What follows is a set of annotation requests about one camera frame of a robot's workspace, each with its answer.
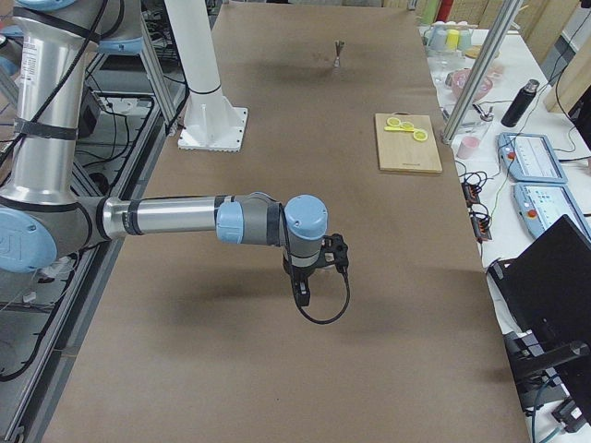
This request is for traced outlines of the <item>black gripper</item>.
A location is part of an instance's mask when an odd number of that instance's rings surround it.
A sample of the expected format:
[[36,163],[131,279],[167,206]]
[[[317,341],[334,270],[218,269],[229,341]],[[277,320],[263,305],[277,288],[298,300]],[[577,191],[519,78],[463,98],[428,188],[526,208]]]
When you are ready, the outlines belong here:
[[338,273],[348,277],[348,246],[338,233],[323,235],[314,241],[294,237],[293,242],[283,250],[283,269],[295,278],[297,306],[309,306],[308,277],[317,269],[329,267],[334,267]]

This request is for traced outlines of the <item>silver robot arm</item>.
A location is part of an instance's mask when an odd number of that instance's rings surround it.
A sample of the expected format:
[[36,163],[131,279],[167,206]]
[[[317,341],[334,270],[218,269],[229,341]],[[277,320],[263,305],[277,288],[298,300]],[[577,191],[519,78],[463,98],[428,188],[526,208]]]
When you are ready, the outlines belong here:
[[295,303],[308,306],[309,276],[345,274],[347,246],[327,234],[328,211],[313,196],[282,204],[245,196],[80,198],[70,188],[85,54],[135,50],[136,1],[17,1],[23,32],[13,162],[1,188],[1,268],[30,273],[86,246],[127,235],[213,231],[226,243],[283,248]]

